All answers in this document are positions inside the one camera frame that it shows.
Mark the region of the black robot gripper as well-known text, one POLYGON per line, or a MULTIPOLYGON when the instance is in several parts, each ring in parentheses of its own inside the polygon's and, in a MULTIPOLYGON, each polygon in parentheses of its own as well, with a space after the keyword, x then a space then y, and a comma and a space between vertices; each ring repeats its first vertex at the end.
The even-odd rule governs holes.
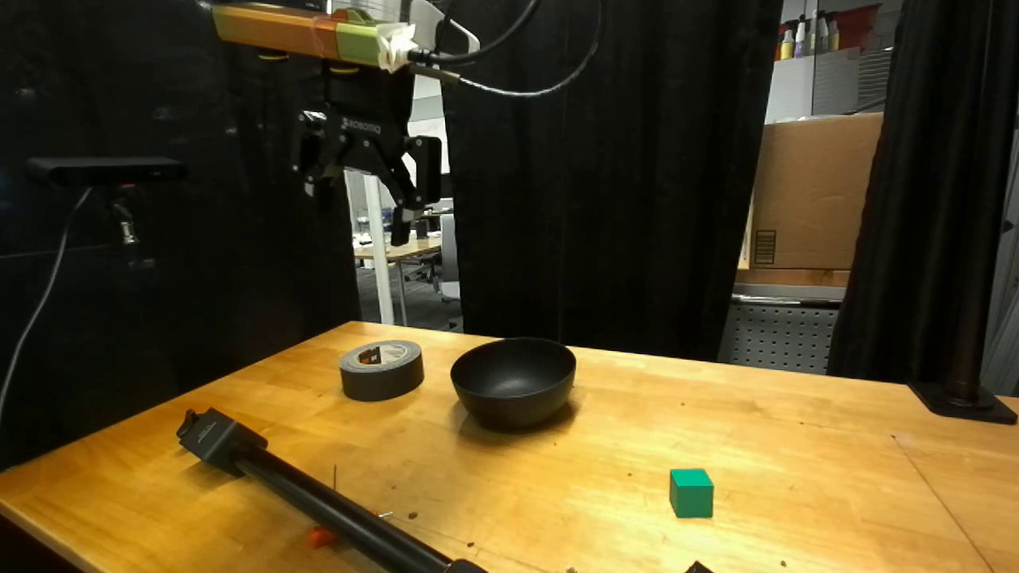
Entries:
POLYGON ((330 166, 380 175, 395 199, 390 240, 403 245, 443 189, 443 138, 406 136, 414 75, 368 67, 325 70, 325 112, 300 115, 296 175, 310 197, 330 166))

